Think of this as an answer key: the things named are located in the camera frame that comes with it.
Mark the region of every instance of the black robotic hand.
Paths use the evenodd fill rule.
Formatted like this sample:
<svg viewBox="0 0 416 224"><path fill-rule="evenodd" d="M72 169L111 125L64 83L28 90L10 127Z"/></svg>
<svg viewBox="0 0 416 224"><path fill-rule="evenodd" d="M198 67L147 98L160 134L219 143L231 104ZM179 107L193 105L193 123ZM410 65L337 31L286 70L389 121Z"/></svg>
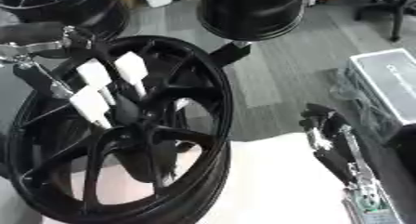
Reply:
<svg viewBox="0 0 416 224"><path fill-rule="evenodd" d="M355 181L350 165L356 163L357 159L351 150L351 138L374 172L366 144L340 113L318 104L307 104L301 115L303 120L300 125L307 133L314 155L345 185Z"/></svg>

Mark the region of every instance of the metal clamp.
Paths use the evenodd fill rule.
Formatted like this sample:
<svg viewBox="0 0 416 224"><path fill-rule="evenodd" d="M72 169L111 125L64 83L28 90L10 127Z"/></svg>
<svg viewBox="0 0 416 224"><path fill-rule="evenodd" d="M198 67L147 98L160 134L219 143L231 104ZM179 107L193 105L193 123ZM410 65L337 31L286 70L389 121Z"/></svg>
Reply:
<svg viewBox="0 0 416 224"><path fill-rule="evenodd" d="M82 45L85 49L91 49L92 40L78 34L73 26L66 26L63 29L62 39L59 41L36 43L27 46L20 46L14 42L0 45L0 57L5 57L10 60L18 55L30 55L47 50L60 50L79 45Z"/></svg>

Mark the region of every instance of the gray floor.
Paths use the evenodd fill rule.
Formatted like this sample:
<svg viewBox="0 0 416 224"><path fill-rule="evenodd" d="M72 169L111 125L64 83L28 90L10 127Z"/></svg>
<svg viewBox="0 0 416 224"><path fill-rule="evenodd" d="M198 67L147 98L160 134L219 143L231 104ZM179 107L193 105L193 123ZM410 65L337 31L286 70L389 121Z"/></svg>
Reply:
<svg viewBox="0 0 416 224"><path fill-rule="evenodd" d="M235 116L231 138L255 140L301 131L297 124L300 111L307 102L337 108L354 118L347 105L332 98L329 89L337 68L345 66L348 57L364 52L392 47L405 47L416 56L416 19L405 19L403 39L391 44L391 18L370 14L366 20L352 20L354 8L367 0L331 0L327 5L306 9L301 25L282 37L257 43L250 57L226 68L235 99ZM141 8L133 11L131 24L123 35L160 34L177 37L207 51L225 40L206 32L197 22L195 0L174 3L164 8ZM9 23L0 14L0 23ZM2 120L7 124L29 92L26 85L0 70ZM200 124L205 117L198 111L191 115L192 123ZM408 223L416 223L416 191L391 151L370 145L375 163L382 168L382 178L398 201Z"/></svg>

